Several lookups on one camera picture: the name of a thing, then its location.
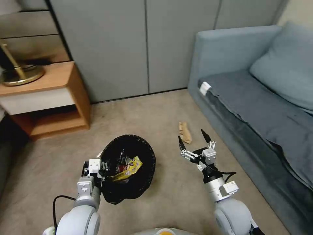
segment yellow snack wrapper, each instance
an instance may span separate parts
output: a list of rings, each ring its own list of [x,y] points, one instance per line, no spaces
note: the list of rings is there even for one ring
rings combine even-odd
[[[134,157],[127,165],[127,169],[122,171],[115,176],[111,176],[112,181],[121,181],[127,179],[129,176],[135,174],[139,168],[142,166],[142,162],[140,161],[139,157]]]

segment gold lamp base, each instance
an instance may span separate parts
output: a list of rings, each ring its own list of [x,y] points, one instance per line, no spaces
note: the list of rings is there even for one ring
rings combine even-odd
[[[15,67],[13,70],[5,70],[1,75],[1,82],[5,86],[18,86],[33,82],[45,74],[42,66],[25,65]]]

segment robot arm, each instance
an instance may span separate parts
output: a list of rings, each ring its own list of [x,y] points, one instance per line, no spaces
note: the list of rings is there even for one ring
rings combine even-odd
[[[227,180],[236,172],[221,172],[216,167],[216,142],[204,130],[201,130],[208,147],[190,152],[184,146],[180,137],[179,147],[181,156],[192,163],[197,164],[199,171],[203,173],[203,182],[208,188],[211,199],[216,204],[214,212],[218,226],[225,235],[262,235],[258,225],[252,219],[247,206],[238,200],[231,198],[239,188],[235,181],[227,183]]]
[[[73,209],[55,226],[56,235],[97,235],[100,226],[100,187],[105,179],[101,175],[100,158],[84,163],[82,176],[77,182],[78,195]]]
[[[209,195],[216,204],[214,212],[218,226],[225,235],[264,235],[252,219],[247,206],[232,198],[239,188],[235,181],[227,183],[235,172],[221,172],[216,167],[216,142],[212,141],[203,130],[202,134],[208,147],[190,152],[179,138],[181,156],[197,164],[203,173],[203,182]],[[59,225],[48,228],[48,235],[97,235],[100,226],[100,215],[97,213],[100,205],[100,189],[105,180],[107,165],[101,162],[99,156],[84,163],[82,176],[77,182],[78,196],[73,209],[66,213]]]

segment sofa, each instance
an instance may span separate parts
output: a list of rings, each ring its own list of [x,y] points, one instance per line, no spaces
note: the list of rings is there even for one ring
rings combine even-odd
[[[313,231],[313,33],[196,35],[188,91],[290,234]]]

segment wall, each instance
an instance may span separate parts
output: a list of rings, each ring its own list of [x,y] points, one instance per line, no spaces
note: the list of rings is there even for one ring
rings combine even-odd
[[[283,26],[287,21],[313,29],[313,1],[312,0],[289,0],[289,3],[278,21]]]

